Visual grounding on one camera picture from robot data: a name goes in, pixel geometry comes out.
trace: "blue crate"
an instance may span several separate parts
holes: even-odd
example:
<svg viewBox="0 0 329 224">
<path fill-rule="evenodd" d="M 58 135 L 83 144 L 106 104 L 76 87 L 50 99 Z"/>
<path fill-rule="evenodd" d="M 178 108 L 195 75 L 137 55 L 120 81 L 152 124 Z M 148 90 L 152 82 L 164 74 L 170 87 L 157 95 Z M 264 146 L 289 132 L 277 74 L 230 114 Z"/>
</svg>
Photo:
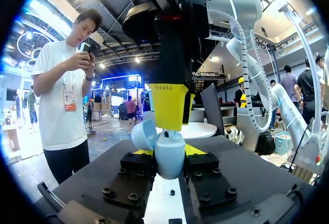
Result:
<svg viewBox="0 0 329 224">
<path fill-rule="evenodd" d="M 275 152 L 280 154 L 280 155 L 284 155 L 287 154 L 287 150 L 290 151 L 293 148 L 293 143 L 291 141 L 291 136 L 290 139 L 285 139 L 285 138 L 281 138 L 279 137 L 280 135 L 288 135 L 290 136 L 289 132 L 285 132 L 284 130 L 278 134 L 276 134 L 274 136 L 274 142 L 276 144 L 276 149 Z"/>
</svg>

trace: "white robotic arm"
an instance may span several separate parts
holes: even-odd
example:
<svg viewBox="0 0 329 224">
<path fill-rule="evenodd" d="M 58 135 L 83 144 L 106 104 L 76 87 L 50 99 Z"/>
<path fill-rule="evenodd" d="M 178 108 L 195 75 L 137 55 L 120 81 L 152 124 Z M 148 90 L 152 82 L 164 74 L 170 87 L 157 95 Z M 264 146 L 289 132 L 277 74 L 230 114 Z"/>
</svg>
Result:
<svg viewBox="0 0 329 224">
<path fill-rule="evenodd" d="M 268 129 L 272 112 L 269 112 L 269 120 L 265 127 L 259 127 L 255 118 L 253 118 L 249 79 L 251 79 L 257 88 L 262 103 L 267 110 L 280 108 L 283 122 L 290 132 L 293 141 L 294 151 L 297 150 L 301 142 L 295 163 L 302 166 L 304 169 L 321 175 L 325 163 L 317 165 L 319 162 L 316 163 L 316 158 L 320 154 L 320 162 L 326 162 L 325 158 L 329 143 L 328 133 L 322 132 L 319 135 L 318 132 L 314 132 L 311 134 L 306 130 L 307 124 L 290 100 L 284 88 L 280 84 L 277 84 L 270 90 L 259 56 L 257 61 L 247 54 L 247 51 L 252 49 L 252 47 L 255 49 L 252 30 L 255 23 L 262 17 L 260 0 L 207 0 L 207 10 L 209 21 L 214 25 L 220 26 L 221 22 L 230 21 L 230 27 L 235 38 L 228 42 L 227 49 L 242 63 L 247 108 L 254 127 L 260 132 Z"/>
</svg>

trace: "light blue cup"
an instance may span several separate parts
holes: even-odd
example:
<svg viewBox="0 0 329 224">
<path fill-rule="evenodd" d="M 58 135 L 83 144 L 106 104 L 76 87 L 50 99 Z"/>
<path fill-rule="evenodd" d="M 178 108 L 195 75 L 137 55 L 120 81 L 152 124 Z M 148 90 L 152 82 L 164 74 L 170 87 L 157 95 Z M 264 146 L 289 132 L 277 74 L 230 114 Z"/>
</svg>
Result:
<svg viewBox="0 0 329 224">
<path fill-rule="evenodd" d="M 158 138 L 153 120 L 147 119 L 135 125 L 131 136 L 132 142 L 137 148 L 153 151 Z"/>
<path fill-rule="evenodd" d="M 158 174 L 165 179 L 176 179 L 183 170 L 185 159 L 185 140 L 180 133 L 170 131 L 159 134 L 155 144 L 155 158 Z"/>
</svg>

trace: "short black hair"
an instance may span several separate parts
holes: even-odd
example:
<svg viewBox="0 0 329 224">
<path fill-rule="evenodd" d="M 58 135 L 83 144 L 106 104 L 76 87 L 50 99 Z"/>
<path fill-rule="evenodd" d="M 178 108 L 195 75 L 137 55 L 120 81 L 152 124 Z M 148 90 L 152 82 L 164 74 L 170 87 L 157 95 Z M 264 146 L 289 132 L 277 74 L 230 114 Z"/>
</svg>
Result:
<svg viewBox="0 0 329 224">
<path fill-rule="evenodd" d="M 308 62 L 308 58 L 307 57 L 305 57 L 305 65 L 306 65 L 306 67 L 309 67 L 309 62 Z"/>
<path fill-rule="evenodd" d="M 93 32 L 95 32 L 96 30 L 98 30 L 98 28 L 102 25 L 103 17 L 95 9 L 88 9 L 88 10 L 85 10 L 82 13 L 80 13 L 79 16 L 76 19 L 76 22 L 78 24 L 81 21 L 86 20 L 87 18 L 91 19 L 96 24 L 96 27 L 95 27 L 95 29 L 94 29 Z"/>
<path fill-rule="evenodd" d="M 291 72 L 291 67 L 290 67 L 289 65 L 285 65 L 285 66 L 284 66 L 284 70 L 285 70 L 286 72 Z"/>
<path fill-rule="evenodd" d="M 322 57 L 319 53 L 315 54 L 315 63 L 318 63 L 319 61 L 322 61 Z"/>
</svg>

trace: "black bag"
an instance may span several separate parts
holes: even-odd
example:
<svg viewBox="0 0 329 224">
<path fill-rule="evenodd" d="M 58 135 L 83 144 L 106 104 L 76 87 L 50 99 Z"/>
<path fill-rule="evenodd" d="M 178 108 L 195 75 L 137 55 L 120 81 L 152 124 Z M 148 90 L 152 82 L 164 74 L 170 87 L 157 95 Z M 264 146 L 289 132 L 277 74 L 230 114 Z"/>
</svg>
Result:
<svg viewBox="0 0 329 224">
<path fill-rule="evenodd" d="M 274 138 L 270 132 L 260 133 L 258 136 L 258 143 L 255 152 L 259 156 L 271 155 L 276 149 Z"/>
</svg>

